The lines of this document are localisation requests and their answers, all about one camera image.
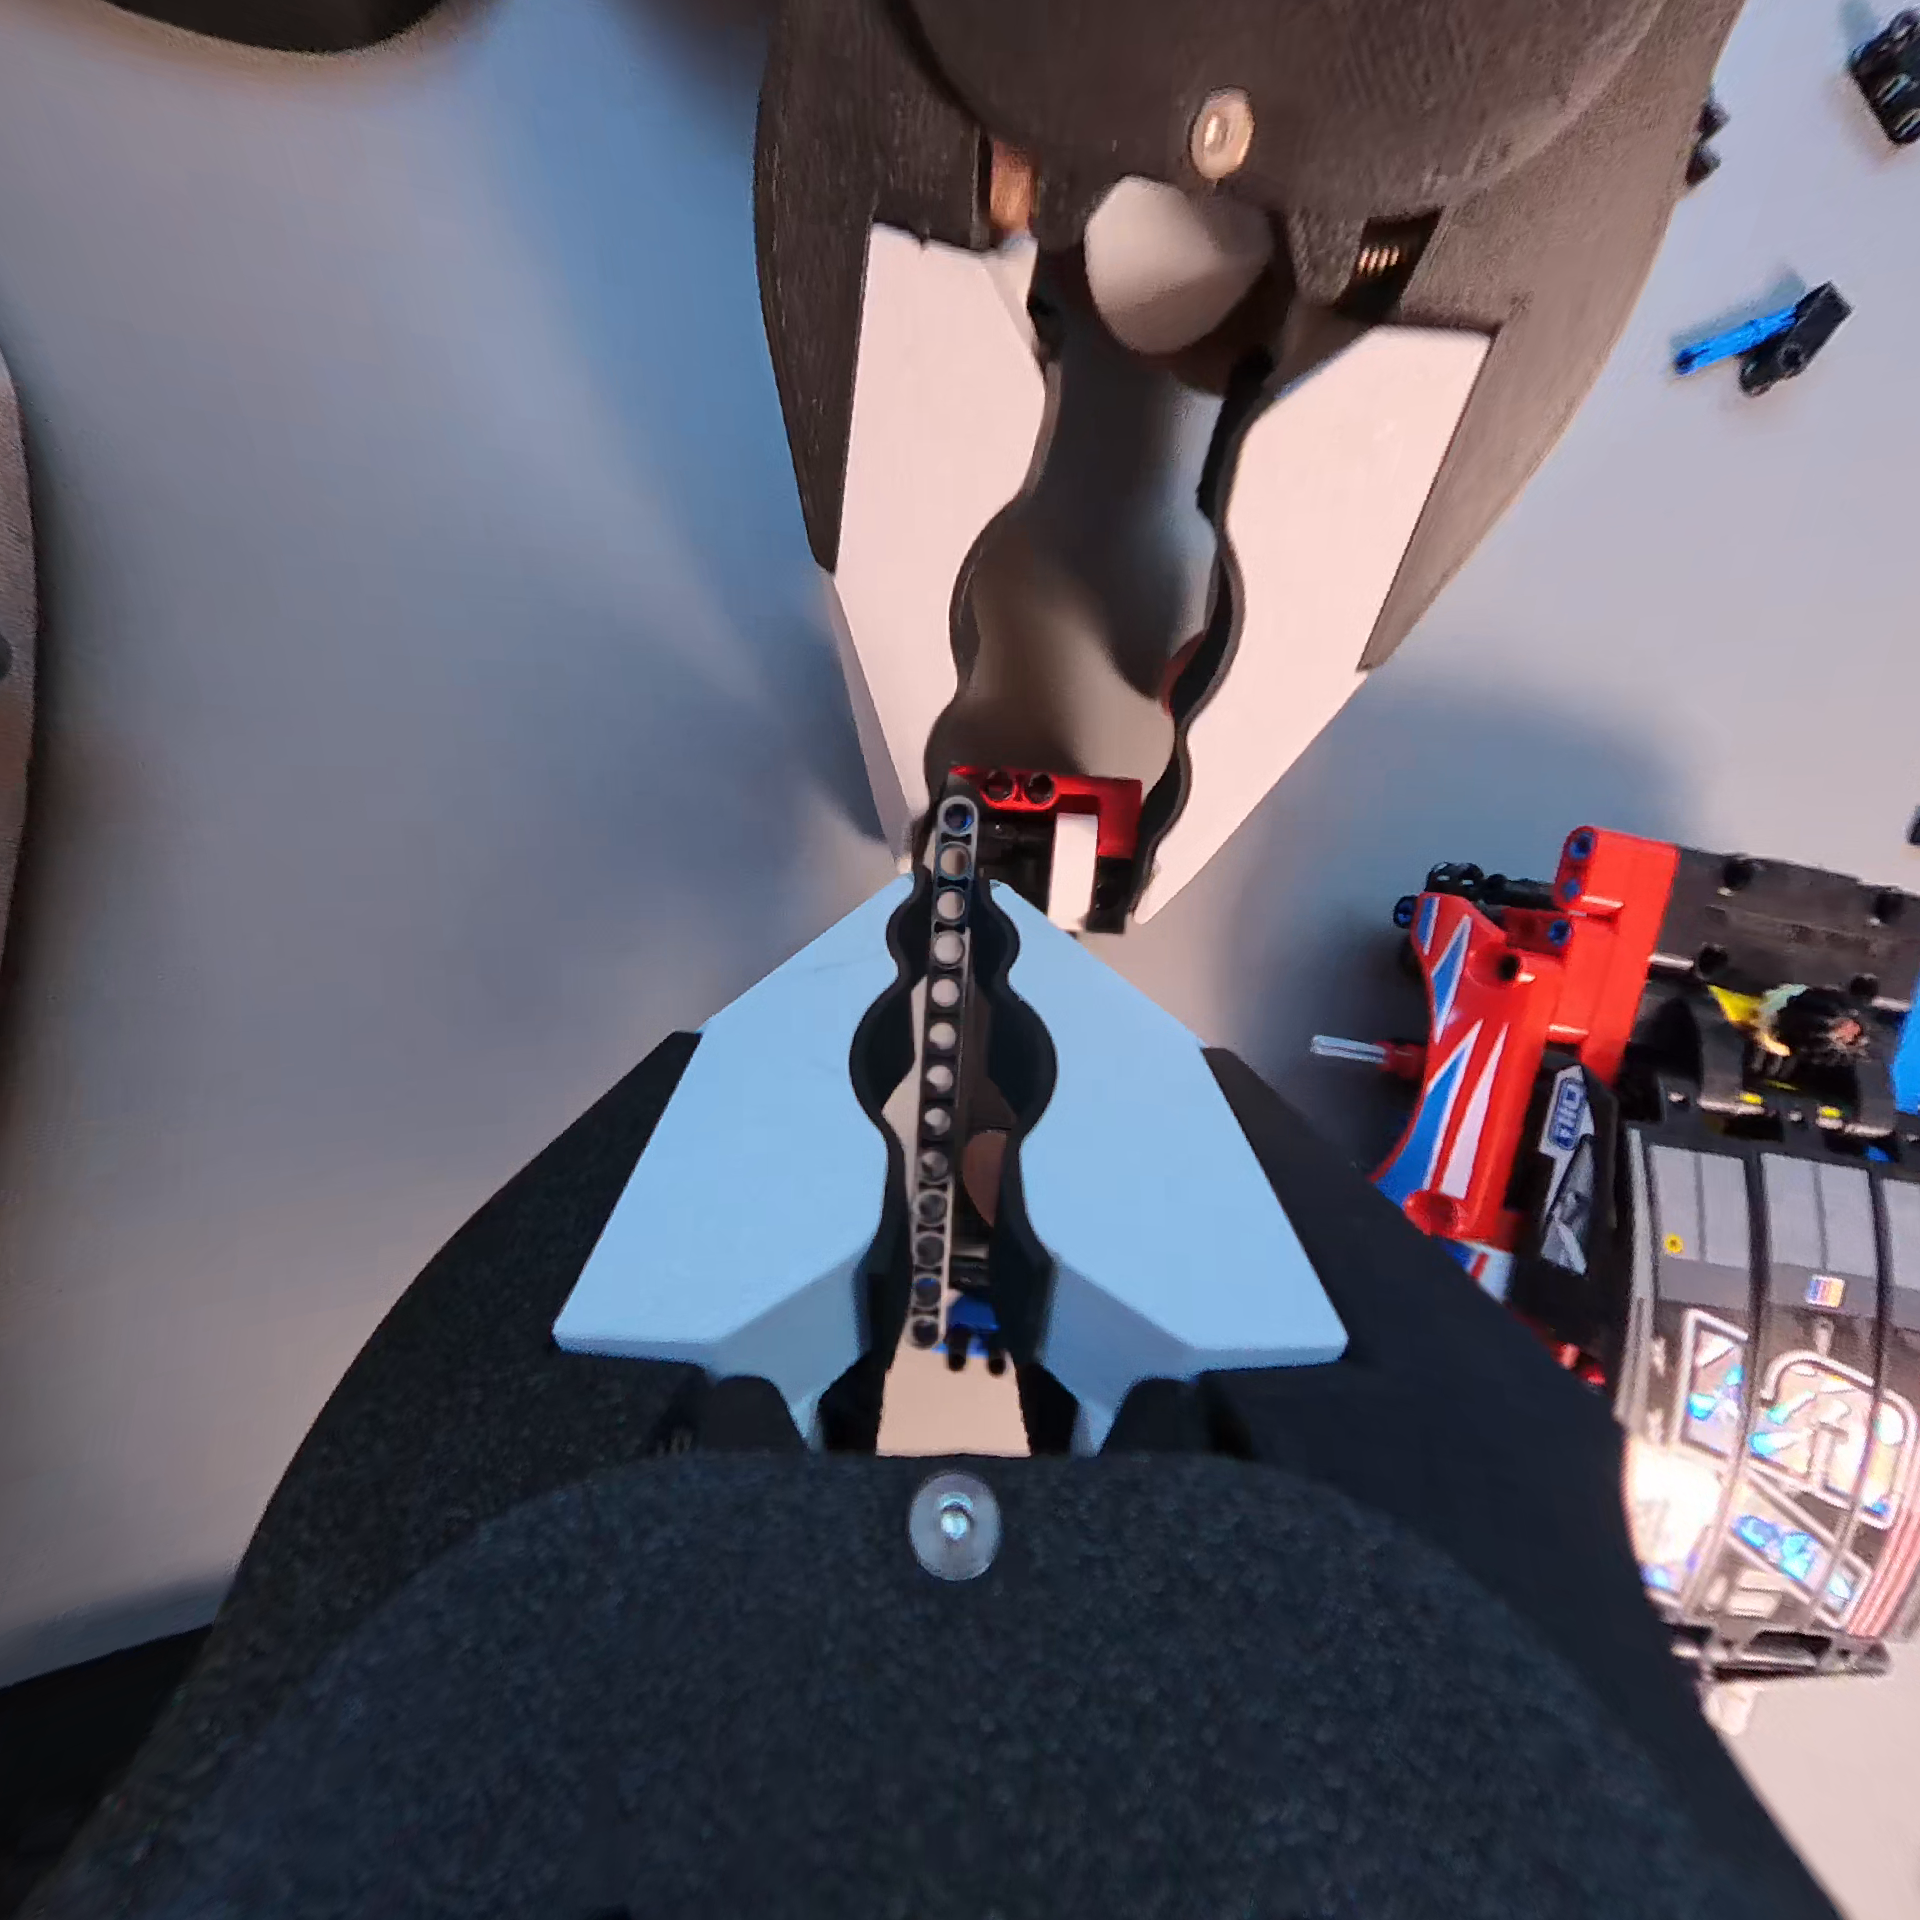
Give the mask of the long grey lego beam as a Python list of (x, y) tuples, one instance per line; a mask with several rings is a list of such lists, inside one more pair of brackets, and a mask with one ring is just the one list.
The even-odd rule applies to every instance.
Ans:
[(965, 1159), (976, 1091), (971, 1047), (974, 920), (982, 801), (950, 778), (931, 814), (928, 971), (919, 1015), (913, 1144), (910, 1190), (911, 1347), (940, 1354), (961, 1374), (971, 1360), (1001, 1369), (998, 1321), (989, 1300), (989, 1231), (969, 1199)]

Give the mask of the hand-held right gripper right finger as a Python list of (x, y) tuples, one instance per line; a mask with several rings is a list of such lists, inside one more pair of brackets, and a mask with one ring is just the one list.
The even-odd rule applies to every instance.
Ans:
[(1200, 1038), (1037, 907), (992, 897), (1053, 1056), (1020, 1175), (1053, 1267), (1039, 1366), (1076, 1401), (1071, 1450), (1099, 1451), (1144, 1379), (1337, 1360), (1347, 1331)]

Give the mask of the black lego connector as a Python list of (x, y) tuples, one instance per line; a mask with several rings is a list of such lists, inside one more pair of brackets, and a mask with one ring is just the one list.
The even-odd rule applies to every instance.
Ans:
[(1905, 8), (1854, 48), (1848, 75), (1889, 147), (1917, 143), (1917, 8)]

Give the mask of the red lego piece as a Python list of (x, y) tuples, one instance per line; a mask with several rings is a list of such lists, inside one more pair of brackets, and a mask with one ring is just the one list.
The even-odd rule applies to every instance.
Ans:
[(948, 779), (969, 785), (989, 817), (1005, 824), (1055, 819), (1094, 820), (1094, 858), (1131, 862), (1137, 850), (1143, 785), (1131, 778), (1089, 778), (956, 764)]

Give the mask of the red white blue lego car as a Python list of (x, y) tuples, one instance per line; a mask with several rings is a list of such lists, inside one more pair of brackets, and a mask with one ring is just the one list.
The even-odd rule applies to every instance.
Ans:
[(1549, 881), (1395, 907), (1421, 1041), (1376, 1187), (1599, 1393), (1640, 1582), (1702, 1687), (1915, 1638), (1917, 900), (1575, 827)]

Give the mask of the black lego spoiler assembly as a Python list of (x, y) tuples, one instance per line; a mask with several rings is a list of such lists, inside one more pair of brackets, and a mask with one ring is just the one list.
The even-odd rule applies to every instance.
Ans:
[[(1005, 1081), (1012, 1081), (1016, 1091), (1023, 1091), (1029, 1075), (1025, 1062), (1020, 1059), (1016, 1050), (1022, 1038), (1016, 1015), (1011, 1015), (1005, 1038), (995, 1041), (989, 980), (992, 967), (1012, 952), (1012, 931), (1001, 929), (992, 920), (992, 912), (998, 911), (1001, 914), (1007, 914), (1012, 911), (1012, 898), (1020, 898), (1025, 906), (1037, 907), (1047, 924), (1069, 934), (1071, 937), (1087, 929), (1113, 931), (1119, 924), (1124, 898), (1133, 881), (1133, 867), (1135, 859), (1096, 859), (1096, 824), (1087, 817), (1062, 814), (1049, 820), (1005, 824), (989, 817), (987, 810), (982, 811), (977, 840), (971, 1002), (971, 1011), (977, 1023), (971, 1047), (976, 1091), (969, 1102), (969, 1134), (992, 1128), (1015, 1132), (1016, 1104), (1005, 1091)], [(1036, 1284), (1020, 1274), (1015, 1255), (995, 1254), (995, 1234), (996, 1228), (992, 1228), (987, 1238), (989, 1300), (998, 1321), (998, 1350), (1003, 1366), (989, 1374), (1003, 1377), (1016, 1358), (1012, 1334), (1022, 1329), (1023, 1319), (1030, 1319), (1029, 1300)]]

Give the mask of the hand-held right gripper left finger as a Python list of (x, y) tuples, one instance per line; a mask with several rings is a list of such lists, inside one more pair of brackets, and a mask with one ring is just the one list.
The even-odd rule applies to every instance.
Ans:
[(550, 1334), (565, 1354), (773, 1383), (807, 1442), (859, 1358), (856, 1270), (886, 1153), (851, 1070), (896, 983), (885, 884), (704, 1023)]

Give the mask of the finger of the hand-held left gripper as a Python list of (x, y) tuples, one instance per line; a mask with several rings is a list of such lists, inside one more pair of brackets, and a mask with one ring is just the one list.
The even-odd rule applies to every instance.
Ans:
[(871, 232), (828, 610), (896, 862), (928, 806), (926, 747), (958, 687), (961, 568), (1023, 490), (1039, 439), (1033, 266), (1029, 239), (971, 255)]
[(1209, 340), (1148, 362), (1156, 436), (1113, 526), (1115, 657), (1152, 695), (1131, 895), (1149, 921), (1224, 849), (1379, 662), (1376, 628), (1495, 338), (1334, 321), (1301, 359)]

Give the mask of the black connector with blue pin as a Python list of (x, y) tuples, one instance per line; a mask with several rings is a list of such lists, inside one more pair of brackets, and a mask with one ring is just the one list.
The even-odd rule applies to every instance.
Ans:
[(1739, 394), (1760, 398), (1803, 375), (1851, 314), (1840, 288), (1822, 281), (1787, 307), (1677, 345), (1671, 355), (1671, 372), (1691, 377), (1732, 366)]

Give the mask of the black wrist rest pad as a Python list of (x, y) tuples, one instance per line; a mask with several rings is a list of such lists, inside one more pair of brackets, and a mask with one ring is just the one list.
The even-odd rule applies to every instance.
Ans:
[(392, 42), (444, 3), (111, 3), (167, 31), (260, 54), (341, 58)]

